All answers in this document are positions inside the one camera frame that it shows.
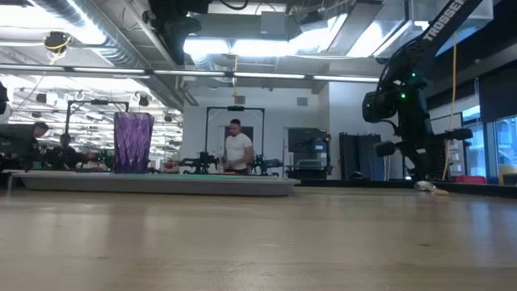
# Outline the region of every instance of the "gray tray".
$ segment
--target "gray tray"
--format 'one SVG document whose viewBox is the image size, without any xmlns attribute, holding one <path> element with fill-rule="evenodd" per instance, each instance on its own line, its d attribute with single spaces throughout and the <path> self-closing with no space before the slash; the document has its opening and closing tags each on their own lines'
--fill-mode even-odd
<svg viewBox="0 0 517 291">
<path fill-rule="evenodd" d="M 294 179 L 232 175 L 126 175 L 113 173 L 19 173 L 31 190 L 138 192 L 201 195 L 288 196 Z"/>
</svg>

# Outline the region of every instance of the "white t-shirt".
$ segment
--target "white t-shirt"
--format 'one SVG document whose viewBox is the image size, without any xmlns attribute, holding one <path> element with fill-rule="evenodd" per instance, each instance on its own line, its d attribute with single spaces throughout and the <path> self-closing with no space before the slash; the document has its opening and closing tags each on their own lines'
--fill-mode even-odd
<svg viewBox="0 0 517 291">
<path fill-rule="evenodd" d="M 252 146 L 250 138 L 244 133 L 239 133 L 236 137 L 229 136 L 226 138 L 226 159 L 235 161 L 244 158 L 244 149 Z M 246 169 L 246 164 L 237 164 L 234 170 Z"/>
</svg>

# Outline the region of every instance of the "ceiling duct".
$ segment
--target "ceiling duct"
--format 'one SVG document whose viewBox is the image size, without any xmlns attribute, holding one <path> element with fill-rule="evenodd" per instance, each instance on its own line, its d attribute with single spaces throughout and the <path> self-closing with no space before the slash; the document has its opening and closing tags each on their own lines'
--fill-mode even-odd
<svg viewBox="0 0 517 291">
<path fill-rule="evenodd" d="M 91 39 L 92 32 L 101 32 L 105 41 L 101 45 L 109 49 L 96 49 L 95 53 L 115 67 L 132 69 L 149 68 L 149 63 L 131 45 L 115 24 L 91 0 L 30 0 L 54 17 L 64 19 L 74 26 L 73 36 Z M 138 80 L 147 86 L 167 107 L 183 110 L 184 101 L 178 92 L 172 90 L 159 77 Z"/>
</svg>

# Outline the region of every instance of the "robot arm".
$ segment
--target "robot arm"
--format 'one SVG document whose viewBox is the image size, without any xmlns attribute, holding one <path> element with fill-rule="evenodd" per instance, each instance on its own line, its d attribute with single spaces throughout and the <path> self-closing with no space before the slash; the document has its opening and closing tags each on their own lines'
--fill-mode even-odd
<svg viewBox="0 0 517 291">
<path fill-rule="evenodd" d="M 482 0 L 450 0 L 420 36 L 398 49 L 386 63 L 375 92 L 367 93 L 363 101 L 363 118 L 370 123 L 386 121 L 398 114 L 395 134 L 402 142 L 378 146 L 377 154 L 386 156 L 400 150 L 415 165 L 414 178 L 440 176 L 443 171 L 445 141 L 472 137 L 468 130 L 434 135 L 427 100 L 422 90 L 427 86 L 426 74 L 438 50 Z"/>
</svg>

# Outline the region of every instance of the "wooden tabletop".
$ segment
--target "wooden tabletop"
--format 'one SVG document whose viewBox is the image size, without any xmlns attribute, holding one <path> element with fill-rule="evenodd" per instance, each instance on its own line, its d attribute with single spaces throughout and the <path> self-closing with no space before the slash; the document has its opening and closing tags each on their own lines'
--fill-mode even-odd
<svg viewBox="0 0 517 291">
<path fill-rule="evenodd" d="M 515 290 L 514 200 L 298 192 L 0 196 L 0 290 Z"/>
</svg>

